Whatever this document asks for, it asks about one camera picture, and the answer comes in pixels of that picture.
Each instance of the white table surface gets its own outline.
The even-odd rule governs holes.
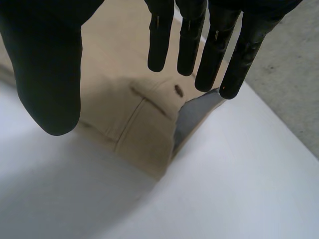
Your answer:
[[[319,163],[247,86],[157,184],[0,82],[1,239],[318,239]]]

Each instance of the beige fabric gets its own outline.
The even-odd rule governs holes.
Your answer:
[[[195,74],[184,77],[176,70],[176,20],[165,68],[160,73],[147,68],[150,19],[143,0],[108,0],[84,24],[77,130],[159,179],[173,155],[178,111],[203,93],[194,87]],[[202,50],[201,44],[195,72]],[[223,62],[213,88],[219,87],[225,70]]]

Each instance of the gray fabric lining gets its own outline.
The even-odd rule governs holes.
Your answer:
[[[174,133],[174,151],[187,139],[206,115],[222,101],[223,98],[217,90],[213,90],[187,102],[180,109]]]

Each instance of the dark spot on fabric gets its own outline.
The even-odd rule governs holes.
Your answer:
[[[182,98],[184,96],[184,93],[183,93],[182,89],[180,88],[180,86],[175,85],[174,88],[175,88],[176,93]]]

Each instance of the black glove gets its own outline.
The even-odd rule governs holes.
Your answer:
[[[164,67],[167,55],[174,0],[145,1],[152,14],[148,66],[152,71],[159,72]],[[220,87],[220,95],[223,98],[234,98],[265,36],[301,1],[208,0],[210,29],[195,87],[203,92],[208,92],[212,88],[237,18],[243,11],[241,33]],[[176,0],[183,17],[177,70],[185,76],[189,76],[194,69],[206,2],[207,0]]]

